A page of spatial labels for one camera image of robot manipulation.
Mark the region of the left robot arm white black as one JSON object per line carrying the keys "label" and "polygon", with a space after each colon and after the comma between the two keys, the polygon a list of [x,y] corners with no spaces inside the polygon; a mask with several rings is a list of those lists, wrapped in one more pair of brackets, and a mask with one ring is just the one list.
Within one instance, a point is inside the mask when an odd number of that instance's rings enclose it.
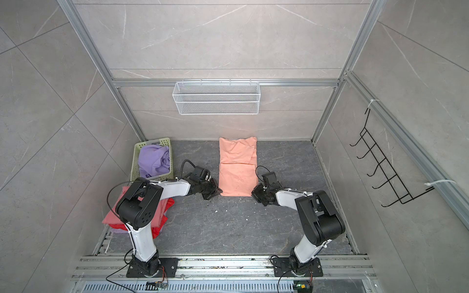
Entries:
{"label": "left robot arm white black", "polygon": [[113,210],[127,227],[133,244],[129,264],[131,271],[145,277],[153,277],[162,272],[158,249],[151,232],[151,221],[162,200],[194,194],[201,194],[204,200],[210,200],[222,194],[222,189],[211,177],[210,171],[199,166],[183,178],[164,181],[138,178],[132,182]]}

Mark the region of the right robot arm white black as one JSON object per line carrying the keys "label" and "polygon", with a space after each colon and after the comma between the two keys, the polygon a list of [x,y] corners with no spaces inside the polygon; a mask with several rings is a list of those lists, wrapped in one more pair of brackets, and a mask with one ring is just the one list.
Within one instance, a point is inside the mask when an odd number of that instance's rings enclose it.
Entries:
{"label": "right robot arm white black", "polygon": [[319,253],[345,233],[345,224],[327,193],[323,190],[305,192],[283,187],[274,172],[262,175],[252,197],[264,206],[277,205],[298,212],[304,232],[291,251],[287,271],[305,275],[317,268]]}

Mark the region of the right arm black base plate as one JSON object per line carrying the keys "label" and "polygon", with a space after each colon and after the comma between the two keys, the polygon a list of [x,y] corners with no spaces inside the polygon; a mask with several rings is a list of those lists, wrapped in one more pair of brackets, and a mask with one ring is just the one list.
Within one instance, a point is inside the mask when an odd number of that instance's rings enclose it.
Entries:
{"label": "right arm black base plate", "polygon": [[281,258],[276,255],[269,258],[276,277],[323,277],[322,265],[318,258],[307,263],[300,263],[293,257]]}

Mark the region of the salmon pink printed t-shirt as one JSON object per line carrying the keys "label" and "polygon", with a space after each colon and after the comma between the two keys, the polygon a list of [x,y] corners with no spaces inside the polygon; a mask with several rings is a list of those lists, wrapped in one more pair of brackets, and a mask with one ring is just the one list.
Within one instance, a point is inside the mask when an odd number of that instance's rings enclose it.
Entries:
{"label": "salmon pink printed t-shirt", "polygon": [[258,184],[257,138],[219,139],[219,188],[224,197],[249,197]]}

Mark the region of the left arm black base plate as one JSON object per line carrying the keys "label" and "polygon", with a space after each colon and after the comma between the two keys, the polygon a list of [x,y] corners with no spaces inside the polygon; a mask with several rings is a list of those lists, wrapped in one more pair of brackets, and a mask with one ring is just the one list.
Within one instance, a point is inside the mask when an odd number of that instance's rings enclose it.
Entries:
{"label": "left arm black base plate", "polygon": [[178,267],[178,258],[155,258],[149,262],[132,259],[127,270],[127,278],[173,278]]}

